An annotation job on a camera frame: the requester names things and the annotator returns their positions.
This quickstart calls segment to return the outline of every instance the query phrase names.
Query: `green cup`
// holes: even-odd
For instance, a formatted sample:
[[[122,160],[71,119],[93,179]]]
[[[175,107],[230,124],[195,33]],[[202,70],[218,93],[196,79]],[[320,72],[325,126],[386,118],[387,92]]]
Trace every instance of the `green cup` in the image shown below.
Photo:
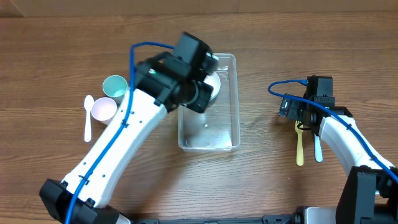
[[[127,81],[120,75],[111,75],[102,84],[105,95],[112,98],[117,104],[121,104],[127,88]]]

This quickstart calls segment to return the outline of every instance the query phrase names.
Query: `wooden table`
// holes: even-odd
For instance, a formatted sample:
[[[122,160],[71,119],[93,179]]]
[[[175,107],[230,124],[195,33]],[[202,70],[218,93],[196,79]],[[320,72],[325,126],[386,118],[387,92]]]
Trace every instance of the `wooden table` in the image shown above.
[[[325,144],[324,162],[315,162],[310,133],[304,166],[296,165],[294,122],[278,117],[281,99],[267,87],[332,76],[336,105],[347,106],[374,148],[397,165],[397,24],[396,12],[0,19],[0,223],[56,223],[39,189],[47,178],[63,179],[88,152],[85,95],[103,96],[111,74],[127,77],[131,44],[174,44],[184,30],[236,56],[241,146],[185,153],[177,146],[177,113],[170,113],[127,167],[111,205],[162,219],[336,205],[342,167]],[[157,52],[146,47],[136,55]],[[275,90],[305,91],[295,84]],[[93,128],[96,139],[104,126]]]

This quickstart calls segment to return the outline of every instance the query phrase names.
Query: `white cup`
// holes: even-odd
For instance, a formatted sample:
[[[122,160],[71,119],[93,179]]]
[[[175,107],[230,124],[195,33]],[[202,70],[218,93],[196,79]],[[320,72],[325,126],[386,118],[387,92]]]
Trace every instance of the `white cup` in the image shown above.
[[[116,114],[118,106],[114,100],[109,97],[102,97],[94,102],[91,115],[97,121],[108,125]]]

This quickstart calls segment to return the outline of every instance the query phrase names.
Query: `blue cable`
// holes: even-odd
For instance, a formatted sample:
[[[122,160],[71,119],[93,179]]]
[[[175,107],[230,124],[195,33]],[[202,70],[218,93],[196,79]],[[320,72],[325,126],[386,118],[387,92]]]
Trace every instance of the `blue cable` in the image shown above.
[[[279,81],[279,82],[274,82],[271,85],[269,85],[268,87],[268,92],[272,95],[275,96],[279,96],[282,98],[286,98],[286,99],[291,99],[291,100],[298,100],[304,103],[308,103],[312,106],[317,107],[318,109],[328,113],[329,115],[335,117],[341,124],[343,124],[344,126],[347,127],[347,129],[349,129],[354,136],[360,141],[360,143],[363,145],[363,147],[365,148],[366,153],[369,155],[369,157],[377,164],[379,165],[386,173],[388,173],[392,179],[398,184],[398,177],[395,175],[395,173],[393,173],[393,171],[391,171],[386,165],[384,165],[370,150],[369,146],[366,144],[365,140],[362,138],[362,136],[351,126],[349,125],[345,120],[343,120],[342,118],[340,118],[336,113],[332,112],[331,110],[327,109],[326,107],[319,105],[318,103],[315,103],[313,101],[298,97],[298,96],[292,96],[292,95],[283,95],[280,93],[276,93],[274,91],[271,90],[271,88],[274,85],[278,85],[278,84],[283,84],[283,83],[292,83],[292,82],[298,82],[302,85],[307,85],[307,80],[286,80],[286,81]]]
[[[125,117],[123,119],[125,122],[127,122],[127,120],[129,119],[131,106],[132,106],[132,94],[134,93],[134,88],[135,88],[134,79],[136,77],[136,75],[135,75],[136,70],[134,68],[134,49],[136,47],[141,47],[141,46],[144,46],[144,45],[152,45],[152,46],[165,47],[165,48],[168,48],[168,49],[174,49],[174,46],[167,45],[167,44],[161,44],[161,43],[157,43],[157,42],[142,42],[142,43],[134,44],[133,46],[131,46],[131,48],[130,48],[130,95],[129,95],[129,104],[127,105],[126,115],[125,115]],[[70,224],[70,222],[72,220],[73,209],[75,208],[75,204],[76,204],[77,198],[78,198],[82,188],[86,184],[86,181],[88,180],[90,175],[94,172],[94,170],[97,167],[97,165],[101,162],[102,158],[105,156],[107,151],[111,148],[111,146],[113,145],[115,140],[119,137],[119,135],[122,132],[123,128],[124,128],[124,125],[121,124],[120,128],[116,131],[116,133],[113,136],[113,138],[109,141],[109,143],[106,145],[104,150],[101,152],[101,154],[98,156],[98,158],[94,161],[93,165],[87,171],[87,173],[84,176],[84,178],[81,179],[78,187],[75,190],[75,193],[72,196],[72,199],[70,200],[67,216],[65,218],[65,224]]]

